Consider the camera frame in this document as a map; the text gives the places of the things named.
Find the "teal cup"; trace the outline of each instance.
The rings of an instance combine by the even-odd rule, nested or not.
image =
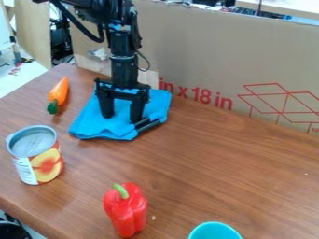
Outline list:
[[[243,239],[229,225],[217,222],[208,221],[198,225],[190,233],[188,239]]]

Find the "toy carrot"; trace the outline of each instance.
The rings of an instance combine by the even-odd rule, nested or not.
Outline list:
[[[48,104],[48,112],[50,114],[56,114],[58,112],[58,105],[62,105],[64,103],[69,88],[68,84],[68,78],[64,77],[49,92],[48,99],[50,103]]]

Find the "metal can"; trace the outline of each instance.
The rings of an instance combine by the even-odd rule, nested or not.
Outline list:
[[[7,151],[20,180],[26,184],[39,185],[57,177],[64,160],[60,152],[57,133],[45,125],[23,128],[6,139]]]

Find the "bell pepper stem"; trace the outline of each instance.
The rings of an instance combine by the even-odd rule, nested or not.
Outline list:
[[[122,186],[120,186],[117,183],[113,184],[113,189],[118,191],[118,193],[122,199],[128,199],[130,196],[129,193]]]
[[[48,112],[51,115],[54,115],[58,112],[58,101],[57,100],[53,100],[48,104],[48,108],[47,108]]]

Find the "blue towel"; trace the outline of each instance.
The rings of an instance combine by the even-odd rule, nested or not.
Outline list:
[[[137,93],[137,90],[122,91]],[[150,90],[149,96],[150,102],[145,106],[143,118],[149,117],[150,121],[159,120],[161,123],[165,122],[172,95],[167,91]],[[138,133],[134,125],[130,123],[130,104],[130,101],[116,99],[114,117],[105,119],[101,114],[99,100],[94,91],[72,123],[69,134],[79,139],[109,138],[132,140]]]

